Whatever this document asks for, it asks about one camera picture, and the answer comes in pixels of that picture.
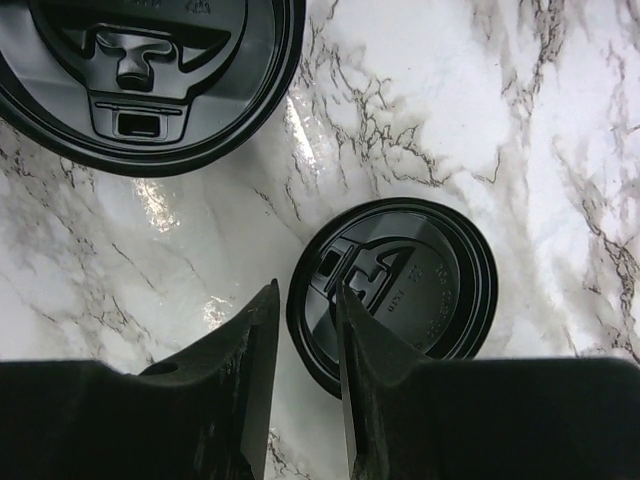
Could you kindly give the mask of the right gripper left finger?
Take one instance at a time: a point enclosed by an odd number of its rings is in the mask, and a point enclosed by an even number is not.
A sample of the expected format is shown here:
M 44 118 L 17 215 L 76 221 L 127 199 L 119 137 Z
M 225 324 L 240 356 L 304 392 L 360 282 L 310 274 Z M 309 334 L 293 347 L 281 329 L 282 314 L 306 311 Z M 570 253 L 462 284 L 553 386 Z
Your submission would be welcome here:
M 262 478 L 279 325 L 270 283 L 137 375 L 94 360 L 3 363 L 2 477 Z

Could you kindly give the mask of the black plastic lid stack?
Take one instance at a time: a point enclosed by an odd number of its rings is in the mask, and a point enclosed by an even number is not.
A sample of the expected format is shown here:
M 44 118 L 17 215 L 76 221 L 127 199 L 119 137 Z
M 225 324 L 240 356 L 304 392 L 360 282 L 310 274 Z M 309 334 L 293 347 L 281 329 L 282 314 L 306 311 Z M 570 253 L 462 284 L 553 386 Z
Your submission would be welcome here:
M 480 229 L 433 201 L 394 197 L 353 207 L 323 226 L 289 284 L 286 322 L 311 377 L 340 397 L 337 289 L 431 359 L 467 359 L 496 312 L 498 271 Z

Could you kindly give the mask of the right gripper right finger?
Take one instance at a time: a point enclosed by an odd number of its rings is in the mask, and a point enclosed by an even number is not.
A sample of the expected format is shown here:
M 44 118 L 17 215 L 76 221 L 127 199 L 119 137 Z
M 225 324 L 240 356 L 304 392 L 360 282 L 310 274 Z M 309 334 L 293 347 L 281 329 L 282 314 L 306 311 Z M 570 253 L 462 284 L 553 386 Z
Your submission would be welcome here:
M 431 360 L 337 292 L 353 479 L 635 479 L 639 369 L 617 358 Z

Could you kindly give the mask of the single black plastic lid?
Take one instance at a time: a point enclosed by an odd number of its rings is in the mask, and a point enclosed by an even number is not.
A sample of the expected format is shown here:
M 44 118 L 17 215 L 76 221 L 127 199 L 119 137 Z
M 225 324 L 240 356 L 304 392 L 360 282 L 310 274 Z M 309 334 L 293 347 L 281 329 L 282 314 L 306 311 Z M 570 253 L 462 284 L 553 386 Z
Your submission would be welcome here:
M 303 1 L 5 1 L 1 115 L 101 171 L 194 171 L 276 110 L 306 13 Z

